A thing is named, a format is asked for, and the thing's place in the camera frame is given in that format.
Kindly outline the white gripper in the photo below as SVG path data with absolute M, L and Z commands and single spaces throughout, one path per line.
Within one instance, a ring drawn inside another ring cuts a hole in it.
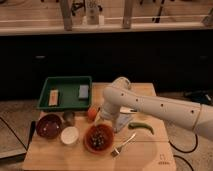
M 120 132 L 133 119 L 133 114 L 136 113 L 136 109 L 121 107 L 119 116 L 116 120 L 116 124 L 114 125 L 114 132 Z

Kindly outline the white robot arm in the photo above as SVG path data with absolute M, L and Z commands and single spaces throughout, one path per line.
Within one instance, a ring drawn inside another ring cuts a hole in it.
M 158 96 L 139 95 L 126 77 L 118 77 L 103 90 L 101 117 L 116 123 L 121 107 L 136 109 L 170 121 L 213 141 L 213 106 Z

